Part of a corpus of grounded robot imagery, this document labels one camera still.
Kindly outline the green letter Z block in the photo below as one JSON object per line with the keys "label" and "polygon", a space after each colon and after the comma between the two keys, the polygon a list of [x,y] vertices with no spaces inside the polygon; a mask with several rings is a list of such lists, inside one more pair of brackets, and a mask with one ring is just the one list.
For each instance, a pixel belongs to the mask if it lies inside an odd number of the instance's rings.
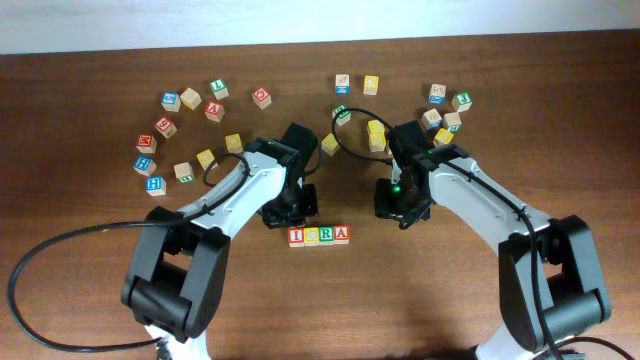
{"label": "green letter Z block", "polygon": [[351,119],[351,112],[345,111],[346,105],[341,104],[332,111],[332,116],[337,116],[336,125],[342,126]]}

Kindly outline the yellow framed wooden block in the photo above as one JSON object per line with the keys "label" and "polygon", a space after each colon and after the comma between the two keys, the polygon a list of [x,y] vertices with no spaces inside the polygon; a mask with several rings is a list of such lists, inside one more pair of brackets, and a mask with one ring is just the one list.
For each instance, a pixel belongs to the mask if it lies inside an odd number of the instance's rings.
{"label": "yellow framed wooden block", "polygon": [[241,154],[244,151],[242,140],[238,133],[227,135],[225,144],[227,151],[230,153]]}

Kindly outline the plain wooden block top left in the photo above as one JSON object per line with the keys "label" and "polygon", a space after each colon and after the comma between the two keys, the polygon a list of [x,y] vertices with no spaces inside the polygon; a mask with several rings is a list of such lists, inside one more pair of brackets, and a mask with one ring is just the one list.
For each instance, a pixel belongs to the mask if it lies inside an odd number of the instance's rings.
{"label": "plain wooden block top left", "polygon": [[191,88],[186,88],[180,94],[180,100],[187,108],[191,110],[195,110],[202,102],[201,96]]}

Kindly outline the yellow block right cluster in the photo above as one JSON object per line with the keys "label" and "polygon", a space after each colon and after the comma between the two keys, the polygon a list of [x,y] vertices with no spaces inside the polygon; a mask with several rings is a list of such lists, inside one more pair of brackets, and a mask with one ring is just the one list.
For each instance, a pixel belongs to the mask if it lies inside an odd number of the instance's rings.
{"label": "yellow block right cluster", "polygon": [[436,135],[434,136],[433,144],[438,146],[443,146],[450,144],[454,134],[445,128],[440,128]]}

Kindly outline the red letter I block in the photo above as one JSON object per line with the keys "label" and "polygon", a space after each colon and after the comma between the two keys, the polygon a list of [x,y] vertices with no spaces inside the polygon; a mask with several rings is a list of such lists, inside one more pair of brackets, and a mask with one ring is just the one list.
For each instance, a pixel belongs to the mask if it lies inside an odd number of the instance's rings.
{"label": "red letter I block", "polygon": [[287,229],[287,241],[291,248],[304,247],[304,229],[303,228],[288,228]]}

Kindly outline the blue letter H block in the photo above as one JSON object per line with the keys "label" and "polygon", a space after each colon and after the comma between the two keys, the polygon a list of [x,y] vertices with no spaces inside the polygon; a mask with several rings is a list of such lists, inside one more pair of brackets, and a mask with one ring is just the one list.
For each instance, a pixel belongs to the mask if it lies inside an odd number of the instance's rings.
{"label": "blue letter H block", "polygon": [[167,192],[166,181],[161,176],[152,176],[146,180],[146,192],[150,196],[164,196]]}

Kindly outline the wooden H block blue side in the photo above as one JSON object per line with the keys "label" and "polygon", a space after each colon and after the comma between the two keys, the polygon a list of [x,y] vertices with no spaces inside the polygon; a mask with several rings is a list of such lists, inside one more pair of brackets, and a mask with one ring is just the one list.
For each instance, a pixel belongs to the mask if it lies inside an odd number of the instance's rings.
{"label": "wooden H block blue side", "polygon": [[442,105],[446,99],[446,86],[442,84],[432,84],[429,90],[428,103]]}

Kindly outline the yellow letter C block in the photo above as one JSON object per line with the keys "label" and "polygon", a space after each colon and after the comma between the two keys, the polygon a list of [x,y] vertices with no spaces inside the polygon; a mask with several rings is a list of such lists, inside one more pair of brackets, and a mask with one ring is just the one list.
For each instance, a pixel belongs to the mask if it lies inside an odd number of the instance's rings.
{"label": "yellow letter C block", "polygon": [[303,229],[304,245],[306,247],[319,246],[320,235],[318,227],[308,227]]}

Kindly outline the red letter M block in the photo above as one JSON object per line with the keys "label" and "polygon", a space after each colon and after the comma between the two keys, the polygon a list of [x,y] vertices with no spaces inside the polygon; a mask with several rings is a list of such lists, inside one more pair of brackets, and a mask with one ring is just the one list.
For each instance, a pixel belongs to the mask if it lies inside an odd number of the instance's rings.
{"label": "red letter M block", "polygon": [[141,134],[137,138],[136,148],[143,154],[154,154],[157,149],[157,140],[153,135]]}

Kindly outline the yellow block upper centre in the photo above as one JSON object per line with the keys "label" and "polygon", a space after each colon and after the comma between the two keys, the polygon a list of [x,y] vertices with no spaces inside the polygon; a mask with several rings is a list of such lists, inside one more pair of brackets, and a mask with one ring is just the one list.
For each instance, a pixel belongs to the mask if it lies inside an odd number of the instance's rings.
{"label": "yellow block upper centre", "polygon": [[385,132],[385,126],[379,120],[370,120],[367,122],[367,132],[369,135]]}

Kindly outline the red letter a block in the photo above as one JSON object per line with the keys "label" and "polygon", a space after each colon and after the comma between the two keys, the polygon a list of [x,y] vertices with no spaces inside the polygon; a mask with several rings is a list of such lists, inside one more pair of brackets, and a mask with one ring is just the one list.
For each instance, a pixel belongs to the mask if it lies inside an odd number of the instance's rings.
{"label": "red letter a block", "polygon": [[225,115],[225,110],[221,103],[209,101],[204,108],[204,114],[208,120],[221,122]]}
{"label": "red letter a block", "polygon": [[336,245],[348,244],[350,239],[350,228],[348,225],[334,226],[334,243]]}

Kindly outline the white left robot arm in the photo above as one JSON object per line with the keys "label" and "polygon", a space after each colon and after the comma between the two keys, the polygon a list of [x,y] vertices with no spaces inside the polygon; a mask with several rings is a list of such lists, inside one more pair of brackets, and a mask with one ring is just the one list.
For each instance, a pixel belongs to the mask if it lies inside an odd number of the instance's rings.
{"label": "white left robot arm", "polygon": [[318,146],[291,124],[279,140],[249,142],[238,165],[177,211],[146,217],[121,301],[156,339],[160,359],[206,359],[205,330],[219,306],[232,239],[254,215],[270,229],[301,226],[318,212],[305,167]]}

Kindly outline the blue letter G block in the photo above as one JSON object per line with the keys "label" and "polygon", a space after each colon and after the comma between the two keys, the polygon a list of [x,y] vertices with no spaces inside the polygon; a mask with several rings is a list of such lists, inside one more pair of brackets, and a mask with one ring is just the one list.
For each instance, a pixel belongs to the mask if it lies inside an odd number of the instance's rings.
{"label": "blue letter G block", "polygon": [[168,112],[178,112],[181,107],[181,100],[175,92],[164,92],[161,99],[162,107]]}

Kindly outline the yellow block mid centre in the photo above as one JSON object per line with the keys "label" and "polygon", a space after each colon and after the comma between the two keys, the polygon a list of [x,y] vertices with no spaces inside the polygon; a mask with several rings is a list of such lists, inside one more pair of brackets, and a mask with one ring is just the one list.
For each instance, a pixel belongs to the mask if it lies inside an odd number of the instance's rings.
{"label": "yellow block mid centre", "polygon": [[340,149],[340,145],[332,133],[329,133],[326,137],[323,138],[321,147],[322,150],[329,156],[333,156]]}

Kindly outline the green letter R block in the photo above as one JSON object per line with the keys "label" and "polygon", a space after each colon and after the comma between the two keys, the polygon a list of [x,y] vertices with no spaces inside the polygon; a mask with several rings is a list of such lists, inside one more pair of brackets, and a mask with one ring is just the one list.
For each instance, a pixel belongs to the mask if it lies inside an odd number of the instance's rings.
{"label": "green letter R block", "polygon": [[319,230],[319,244],[322,246],[325,245],[334,245],[334,227],[333,226],[322,226],[318,228]]}

